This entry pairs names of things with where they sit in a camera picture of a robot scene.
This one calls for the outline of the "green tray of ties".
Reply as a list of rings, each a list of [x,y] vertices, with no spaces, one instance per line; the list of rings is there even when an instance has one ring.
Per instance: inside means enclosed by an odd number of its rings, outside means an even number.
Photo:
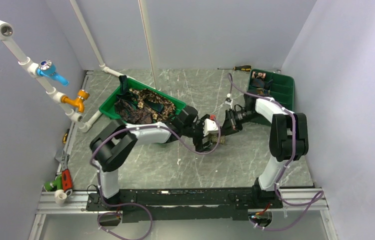
[[[134,89],[150,89],[154,92],[157,92],[158,94],[166,97],[171,102],[174,103],[176,106],[176,114],[179,114],[181,110],[186,106],[186,103],[184,103],[181,100],[178,100],[174,97],[171,97],[167,94],[164,94],[150,86],[147,86],[139,81],[136,81],[132,78],[128,78],[128,85],[130,88]],[[121,119],[126,123],[129,124],[152,124],[156,123],[152,121],[152,118],[149,113],[147,113],[145,110],[142,109],[134,109],[132,106],[130,106],[127,102],[123,100],[117,100],[117,94],[120,93],[120,82],[119,87],[107,98],[107,100],[99,107],[99,111],[109,117],[112,120]]]

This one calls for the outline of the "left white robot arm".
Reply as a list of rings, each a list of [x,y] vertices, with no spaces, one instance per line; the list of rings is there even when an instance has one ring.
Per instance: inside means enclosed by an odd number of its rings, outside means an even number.
[[[125,123],[112,120],[90,143],[92,152],[89,163],[96,169],[99,203],[106,210],[118,206],[120,198],[119,169],[137,146],[167,144],[180,141],[182,137],[192,139],[194,153],[207,155],[213,152],[210,134],[221,136],[221,128],[209,114],[201,118],[191,106],[186,106],[168,120],[148,124]]]

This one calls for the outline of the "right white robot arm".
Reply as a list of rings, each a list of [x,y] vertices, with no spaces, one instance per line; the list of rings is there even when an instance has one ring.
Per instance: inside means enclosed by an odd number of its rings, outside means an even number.
[[[249,92],[249,106],[236,109],[234,106],[225,111],[221,134],[232,135],[243,129],[243,124],[262,116],[270,123],[269,151],[270,159],[257,178],[259,189],[251,193],[251,202],[258,208],[270,202],[270,191],[279,188],[279,181],[293,161],[308,153],[307,117],[283,107],[272,97],[255,96]]]

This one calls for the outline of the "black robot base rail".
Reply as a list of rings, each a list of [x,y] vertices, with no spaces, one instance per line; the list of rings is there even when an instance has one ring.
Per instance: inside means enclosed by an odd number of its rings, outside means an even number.
[[[121,189],[102,202],[97,191],[88,194],[86,210],[119,210],[123,223],[163,220],[232,219],[246,221],[255,212],[283,208],[273,191],[249,187]]]

